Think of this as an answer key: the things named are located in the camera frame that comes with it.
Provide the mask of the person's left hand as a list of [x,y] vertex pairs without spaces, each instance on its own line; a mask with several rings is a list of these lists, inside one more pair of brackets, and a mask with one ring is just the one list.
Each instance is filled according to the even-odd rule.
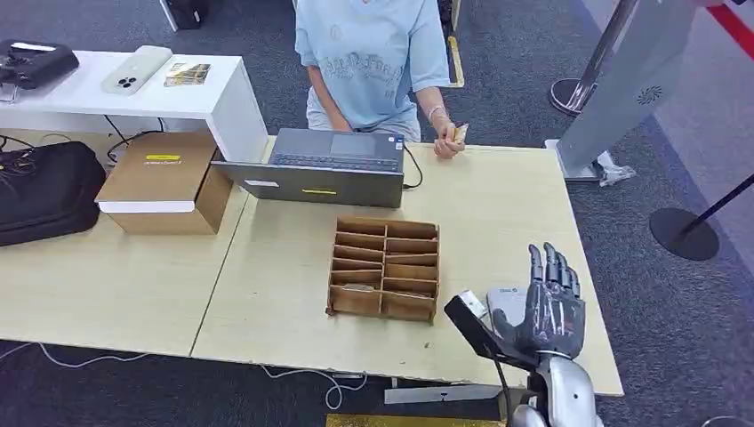
[[456,126],[445,116],[432,121],[437,138],[434,141],[434,152],[439,158],[450,159],[465,150],[465,143],[455,140]]

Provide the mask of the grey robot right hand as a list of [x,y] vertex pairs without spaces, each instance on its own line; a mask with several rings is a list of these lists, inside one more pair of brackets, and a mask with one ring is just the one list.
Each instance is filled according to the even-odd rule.
[[577,357],[583,347],[586,309],[578,274],[546,242],[528,246],[529,284],[487,292],[493,331],[517,351]]

